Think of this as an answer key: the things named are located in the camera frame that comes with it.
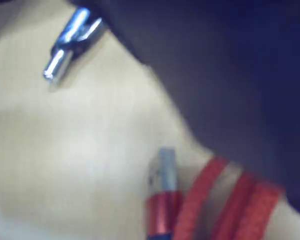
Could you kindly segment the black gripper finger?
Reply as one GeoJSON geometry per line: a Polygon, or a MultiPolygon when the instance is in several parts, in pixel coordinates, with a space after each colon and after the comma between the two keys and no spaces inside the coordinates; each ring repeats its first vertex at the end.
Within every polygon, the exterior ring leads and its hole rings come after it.
{"type": "Polygon", "coordinates": [[[49,84],[59,84],[72,62],[87,52],[103,36],[103,19],[85,7],[78,7],[50,50],[43,70],[49,84]]]}
{"type": "Polygon", "coordinates": [[[75,0],[150,66],[196,139],[300,213],[300,0],[75,0]]]}

